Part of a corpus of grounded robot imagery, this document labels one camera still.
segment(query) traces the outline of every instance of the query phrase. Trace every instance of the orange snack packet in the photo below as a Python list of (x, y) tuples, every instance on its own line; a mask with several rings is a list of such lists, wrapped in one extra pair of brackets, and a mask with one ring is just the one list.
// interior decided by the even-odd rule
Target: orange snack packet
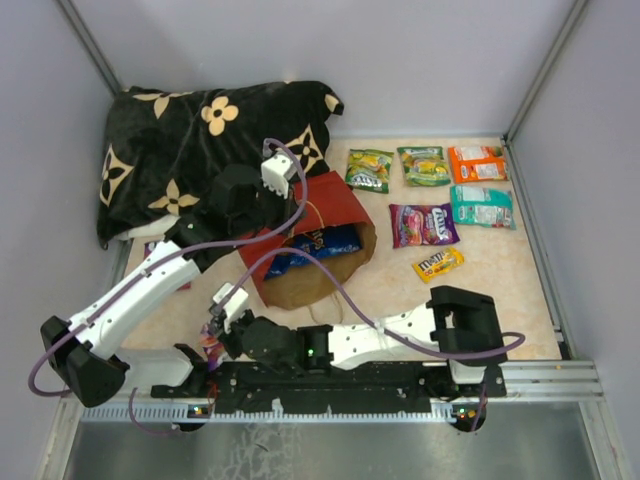
[(449, 158), (456, 183), (508, 179), (502, 147), (450, 147)]

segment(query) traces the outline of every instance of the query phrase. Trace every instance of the teal snack packet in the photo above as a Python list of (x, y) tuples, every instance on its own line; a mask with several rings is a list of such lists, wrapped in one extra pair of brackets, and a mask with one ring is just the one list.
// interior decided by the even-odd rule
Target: teal snack packet
[(455, 223), (516, 229), (510, 191), (456, 185), (451, 187), (451, 206)]

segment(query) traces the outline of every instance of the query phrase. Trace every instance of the purple candy bag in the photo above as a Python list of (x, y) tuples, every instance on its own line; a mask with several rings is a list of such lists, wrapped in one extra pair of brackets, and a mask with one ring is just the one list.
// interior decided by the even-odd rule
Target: purple candy bag
[(460, 241), (451, 204), (389, 205), (393, 248), (409, 245), (451, 245)]

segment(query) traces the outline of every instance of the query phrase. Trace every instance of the red paper bag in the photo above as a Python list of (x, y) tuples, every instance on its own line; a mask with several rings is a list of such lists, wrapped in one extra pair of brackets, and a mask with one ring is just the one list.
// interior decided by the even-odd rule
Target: red paper bag
[[(360, 237), (362, 248), (320, 260), (342, 284), (361, 266), (367, 263), (376, 247), (376, 230), (360, 202), (344, 180), (336, 173), (307, 179), (309, 199), (305, 216), (295, 226), (290, 236), (312, 232), (325, 227), (353, 224)], [(295, 198), (300, 201), (302, 188), (295, 185)], [(278, 235), (264, 242), (246, 245), (239, 249), (244, 264), (249, 268), (265, 253), (282, 247), (288, 237)], [(335, 285), (319, 268), (311, 265), (290, 268), (284, 275), (265, 280), (271, 262), (264, 262), (252, 275), (260, 298), (267, 306), (293, 310), (310, 305), (336, 290)]]

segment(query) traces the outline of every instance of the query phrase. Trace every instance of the blue snack bag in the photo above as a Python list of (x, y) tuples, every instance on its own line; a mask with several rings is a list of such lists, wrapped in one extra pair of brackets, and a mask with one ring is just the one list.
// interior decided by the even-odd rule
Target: blue snack bag
[(510, 191), (456, 185), (451, 187), (451, 206), (455, 223), (516, 228)]
[[(287, 245), (299, 248), (318, 260), (343, 253), (357, 252), (362, 248), (360, 237), (353, 224), (340, 225), (338, 227), (326, 227), (321, 230), (302, 233), (293, 237)], [(308, 265), (309, 260), (300, 255), (280, 254), (276, 255), (269, 267), (265, 280), (284, 275), (289, 267), (302, 267)]]

